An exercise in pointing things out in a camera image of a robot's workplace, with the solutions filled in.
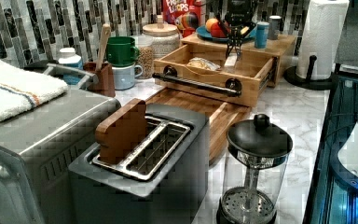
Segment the marble countertop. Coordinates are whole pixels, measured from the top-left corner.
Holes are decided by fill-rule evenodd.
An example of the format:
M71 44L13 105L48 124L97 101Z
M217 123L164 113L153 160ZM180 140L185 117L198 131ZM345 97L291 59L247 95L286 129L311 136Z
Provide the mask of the marble countertop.
M122 105L132 98L147 99L162 88L154 79L138 79L133 88L117 91L116 98ZM260 95L254 114L264 113L270 121L287 131L294 142L277 201L278 215L275 223L302 223L310 191L313 167L324 124L324 114L329 91L310 91L287 83L266 88ZM216 223L218 200L222 194L224 178L223 156L209 169L208 191L194 218L193 224Z

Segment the red box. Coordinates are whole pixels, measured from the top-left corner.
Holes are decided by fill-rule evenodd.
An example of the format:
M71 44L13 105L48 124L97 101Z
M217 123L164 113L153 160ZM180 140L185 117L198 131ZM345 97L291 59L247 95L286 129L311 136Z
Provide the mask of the red box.
M163 18L176 25L183 37L193 34L200 26L200 0L162 0Z

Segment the folded towel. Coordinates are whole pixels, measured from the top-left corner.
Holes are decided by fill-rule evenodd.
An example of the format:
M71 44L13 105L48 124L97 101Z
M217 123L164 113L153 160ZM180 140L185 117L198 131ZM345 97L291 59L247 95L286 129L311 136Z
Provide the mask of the folded towel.
M67 89L60 79L24 71L0 60L0 121L42 105Z

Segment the wooden utensil holder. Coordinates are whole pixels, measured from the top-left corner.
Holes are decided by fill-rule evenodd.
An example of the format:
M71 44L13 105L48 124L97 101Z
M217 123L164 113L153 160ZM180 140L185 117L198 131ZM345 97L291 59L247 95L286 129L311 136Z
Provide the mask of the wooden utensil holder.
M84 63L83 70L96 74L99 82L88 87L89 91L100 93L105 96L115 97L115 81L113 78L112 64L103 63L101 71L96 71L97 63Z

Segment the mug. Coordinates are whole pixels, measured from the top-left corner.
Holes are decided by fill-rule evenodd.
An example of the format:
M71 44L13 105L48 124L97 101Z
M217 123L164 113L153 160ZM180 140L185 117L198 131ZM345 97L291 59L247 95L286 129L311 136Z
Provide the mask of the mug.
M255 48L264 49L266 47L268 34L269 23L265 21L258 22L255 31Z
M107 40L106 54L107 61L114 67L127 67L138 60L139 50L134 38L113 36Z
M140 73L135 74L135 68L139 68ZM144 69L141 65L132 63L127 67L112 67L115 90L126 90L135 85L135 78L142 75Z
M276 40L278 39L280 23L281 23L280 16L270 16L269 17L269 30L268 30L268 39Z

